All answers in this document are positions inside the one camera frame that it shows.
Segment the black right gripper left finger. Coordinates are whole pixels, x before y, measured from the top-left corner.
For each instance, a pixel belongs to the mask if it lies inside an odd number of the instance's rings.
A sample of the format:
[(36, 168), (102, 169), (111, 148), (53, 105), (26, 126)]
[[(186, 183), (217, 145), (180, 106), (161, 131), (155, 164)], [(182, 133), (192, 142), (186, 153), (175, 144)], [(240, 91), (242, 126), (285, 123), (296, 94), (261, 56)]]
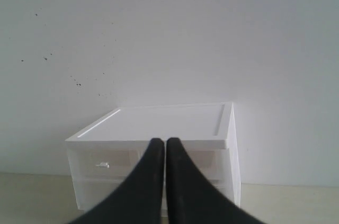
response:
[(71, 223), (161, 223), (165, 146), (153, 138), (127, 178)]

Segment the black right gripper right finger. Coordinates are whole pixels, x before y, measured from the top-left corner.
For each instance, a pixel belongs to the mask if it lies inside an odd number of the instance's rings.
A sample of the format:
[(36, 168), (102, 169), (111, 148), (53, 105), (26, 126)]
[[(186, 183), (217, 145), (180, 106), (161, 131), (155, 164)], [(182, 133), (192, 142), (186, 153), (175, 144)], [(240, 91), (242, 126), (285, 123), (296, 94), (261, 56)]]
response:
[(204, 177), (179, 138), (166, 142), (166, 200), (169, 223), (262, 223)]

